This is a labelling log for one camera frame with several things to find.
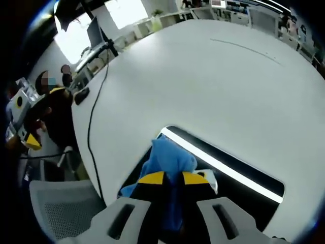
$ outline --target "gray office chair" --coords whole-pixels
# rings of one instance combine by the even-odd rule
[[[90,227],[92,217],[105,208],[89,180],[33,180],[29,191],[36,219],[52,241],[84,232]]]

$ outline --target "monitor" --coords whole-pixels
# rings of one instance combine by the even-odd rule
[[[89,36],[89,40],[90,40],[90,44],[91,44],[91,48],[94,49],[95,47],[97,47],[99,44],[104,42],[103,39],[103,35],[102,35],[102,30],[98,24],[98,20],[97,17],[95,17],[88,29],[87,29],[87,33]]]

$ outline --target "office room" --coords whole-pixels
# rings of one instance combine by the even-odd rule
[[[324,239],[325,35],[315,9],[13,2],[9,228],[62,244]]]

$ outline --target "black cable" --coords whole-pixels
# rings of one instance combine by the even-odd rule
[[[63,154],[69,154],[72,153],[73,151],[65,151],[60,154],[53,154],[53,155],[44,155],[44,156],[37,156],[37,157],[20,157],[19,159],[45,159],[45,158],[52,158],[52,157],[57,157],[57,156],[62,156]]]
[[[100,178],[99,178],[99,175],[98,175],[98,170],[97,170],[97,165],[96,165],[96,161],[95,161],[95,157],[92,153],[92,150],[90,148],[90,127],[91,127],[91,120],[92,120],[92,114],[93,114],[93,111],[94,111],[94,108],[96,106],[96,103],[97,103],[97,100],[100,96],[100,93],[101,93],[101,90],[102,90],[102,87],[103,87],[103,84],[104,84],[104,81],[106,80],[106,77],[107,77],[107,74],[108,74],[108,62],[107,62],[107,68],[106,68],[106,73],[105,73],[105,77],[103,78],[102,80],[102,83],[101,83],[101,86],[100,86],[100,89],[98,91],[98,94],[97,94],[97,97],[96,97],[96,100],[92,106],[92,109],[91,109],[91,113],[90,113],[90,120],[89,120],[89,125],[88,125],[88,135],[87,135],[87,145],[88,145],[88,149],[89,149],[89,152],[91,154],[91,158],[92,158],[92,161],[93,161],[93,165],[94,165],[94,168],[95,168],[95,173],[96,173],[96,177],[97,177],[97,183],[98,183],[98,187],[100,189],[100,196],[101,196],[101,199],[104,200],[103,198],[103,192],[102,192],[102,187],[101,187],[101,182],[100,182]]]

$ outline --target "desk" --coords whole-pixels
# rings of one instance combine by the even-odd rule
[[[97,191],[87,129],[105,71],[72,107]],[[264,233],[292,241],[324,195],[324,94],[323,78],[298,52],[255,29],[189,20],[153,33],[110,62],[93,113],[90,144],[104,200],[116,199],[160,130],[177,125],[285,184]]]

